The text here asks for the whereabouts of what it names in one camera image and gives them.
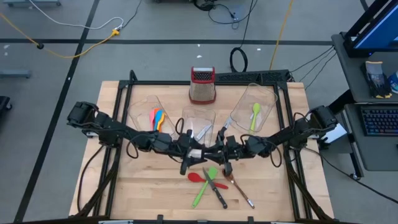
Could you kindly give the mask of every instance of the cheese grater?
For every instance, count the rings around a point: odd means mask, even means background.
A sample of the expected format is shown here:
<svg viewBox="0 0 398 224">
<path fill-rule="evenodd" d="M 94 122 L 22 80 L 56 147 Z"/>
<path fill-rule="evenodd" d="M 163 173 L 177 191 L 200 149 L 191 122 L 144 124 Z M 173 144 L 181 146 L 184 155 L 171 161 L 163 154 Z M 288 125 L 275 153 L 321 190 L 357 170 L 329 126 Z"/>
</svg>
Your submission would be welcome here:
<svg viewBox="0 0 398 224">
<path fill-rule="evenodd" d="M 214 67 L 192 67 L 189 99 L 195 104 L 213 103 L 216 100 Z"/>
</svg>

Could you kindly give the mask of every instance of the red plastic spoon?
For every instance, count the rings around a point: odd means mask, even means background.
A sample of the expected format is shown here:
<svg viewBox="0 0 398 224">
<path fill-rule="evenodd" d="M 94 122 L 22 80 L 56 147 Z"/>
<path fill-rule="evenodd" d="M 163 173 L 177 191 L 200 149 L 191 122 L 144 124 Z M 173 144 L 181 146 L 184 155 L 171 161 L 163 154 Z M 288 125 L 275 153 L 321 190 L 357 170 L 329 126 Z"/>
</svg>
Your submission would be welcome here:
<svg viewBox="0 0 398 224">
<path fill-rule="evenodd" d="M 189 173 L 188 174 L 188 179 L 191 180 L 192 182 L 206 182 L 205 179 L 201 178 L 199 174 L 197 173 Z M 228 186 L 224 185 L 224 184 L 220 184 L 220 183 L 216 183 L 214 182 L 216 187 L 219 187 L 221 189 L 228 189 Z"/>
</svg>

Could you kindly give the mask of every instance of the wooden table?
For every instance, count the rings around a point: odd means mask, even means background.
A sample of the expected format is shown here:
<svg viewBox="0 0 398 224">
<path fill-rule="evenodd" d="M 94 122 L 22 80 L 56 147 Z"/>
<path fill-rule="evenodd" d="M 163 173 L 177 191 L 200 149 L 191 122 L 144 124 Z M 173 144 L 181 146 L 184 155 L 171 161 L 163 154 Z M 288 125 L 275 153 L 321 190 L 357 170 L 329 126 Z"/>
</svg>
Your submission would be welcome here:
<svg viewBox="0 0 398 224">
<path fill-rule="evenodd" d="M 100 111 L 110 116 L 114 108 L 117 86 L 118 82 L 103 82 L 99 93 L 97 105 Z M 308 111 L 308 104 L 303 84 L 288 83 L 288 87 L 293 113 L 301 112 L 305 114 Z M 188 88 L 189 86 L 178 85 L 134 85 L 131 103 L 141 101 L 148 95 L 157 95 L 175 124 L 181 117 L 182 108 L 190 104 L 187 95 Z M 216 88 L 216 102 L 203 106 L 216 112 L 213 139 L 246 89 L 245 86 L 217 86 Z M 121 101 L 119 120 L 121 120 L 124 97 Z M 285 125 L 288 126 L 282 91 L 280 91 L 280 98 Z M 127 125 L 134 128 L 130 117 L 127 117 Z M 277 110 L 274 107 L 258 135 L 270 136 L 279 130 Z M 234 134 L 234 129 L 229 128 L 226 135 L 232 134 Z M 269 157 L 264 159 L 257 156 L 254 159 L 232 161 L 233 174 L 237 183 L 253 201 L 256 206 L 255 209 L 252 209 L 238 190 L 223 178 L 221 173 L 223 166 L 218 166 L 211 161 L 192 166 L 187 170 L 187 173 L 197 172 L 201 174 L 202 167 L 217 167 L 219 172 L 216 181 L 229 186 L 228 190 L 220 189 L 228 204 L 228 209 L 222 208 L 215 193 L 209 187 L 197 208 L 193 209 L 192 202 L 202 187 L 201 183 L 191 183 L 187 176 L 180 175 L 180 164 L 167 156 L 140 151 L 138 159 L 131 159 L 126 155 L 124 146 L 111 213 L 113 219 L 155 220 L 158 214 L 163 214 L 165 220 L 244 221 L 248 219 L 248 216 L 253 216 L 255 221 L 294 221 L 286 168 L 284 165 L 275 168 Z M 81 169 L 99 147 L 97 138 L 88 140 Z M 318 150 L 316 142 L 312 140 L 308 141 L 308 147 Z M 278 160 L 276 151 L 273 152 L 273 155 Z M 104 150 L 96 156 L 86 171 L 81 191 L 82 206 L 98 186 L 103 156 Z M 321 159 L 318 155 L 304 150 L 301 152 L 301 156 L 308 191 L 326 214 L 333 217 Z M 75 196 L 70 208 L 71 215 L 77 212 L 77 188 L 78 185 L 76 185 Z M 302 196 L 298 190 L 297 193 L 300 214 L 301 217 L 304 217 Z M 100 214 L 104 213 L 107 196 L 108 193 L 105 191 Z"/>
</svg>

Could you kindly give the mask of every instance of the green plastic spoon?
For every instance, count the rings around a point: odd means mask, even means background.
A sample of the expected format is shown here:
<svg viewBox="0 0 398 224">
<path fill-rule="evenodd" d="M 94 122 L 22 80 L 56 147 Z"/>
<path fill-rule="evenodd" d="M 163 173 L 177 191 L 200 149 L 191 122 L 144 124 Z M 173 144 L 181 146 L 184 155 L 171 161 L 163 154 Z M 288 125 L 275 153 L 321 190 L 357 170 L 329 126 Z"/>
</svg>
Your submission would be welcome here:
<svg viewBox="0 0 398 224">
<path fill-rule="evenodd" d="M 209 175 L 210 179 L 213 180 L 214 178 L 216 178 L 217 172 L 218 172 L 218 170 L 217 170 L 215 167 L 210 167 L 210 168 L 209 168 L 209 172 L 208 172 L 207 174 Z M 196 197 L 195 200 L 193 201 L 192 208 L 195 208 L 195 207 L 199 204 L 199 201 L 200 201 L 200 199 L 201 199 L 201 196 L 203 195 L 204 191 L 206 190 L 206 187 L 207 187 L 207 184 L 208 184 L 208 183 L 209 183 L 209 182 L 206 181 L 206 182 L 203 184 L 203 187 L 201 188 L 199 194 L 197 195 L 197 197 Z"/>
<path fill-rule="evenodd" d="M 256 128 L 256 118 L 257 115 L 260 113 L 261 110 L 261 105 L 259 103 L 255 103 L 253 105 L 253 120 L 251 121 L 251 127 L 250 130 L 254 131 L 254 128 Z"/>
</svg>

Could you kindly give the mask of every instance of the computer screen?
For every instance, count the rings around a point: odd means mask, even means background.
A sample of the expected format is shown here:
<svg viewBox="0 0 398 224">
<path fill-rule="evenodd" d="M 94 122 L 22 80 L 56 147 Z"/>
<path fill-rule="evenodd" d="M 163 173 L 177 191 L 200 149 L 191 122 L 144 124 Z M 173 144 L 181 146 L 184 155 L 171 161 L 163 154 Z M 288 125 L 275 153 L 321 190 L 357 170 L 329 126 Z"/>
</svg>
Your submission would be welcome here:
<svg viewBox="0 0 398 224">
<path fill-rule="evenodd" d="M 370 28 L 365 29 L 355 44 L 355 49 L 397 49 L 398 4 L 385 8 Z"/>
</svg>

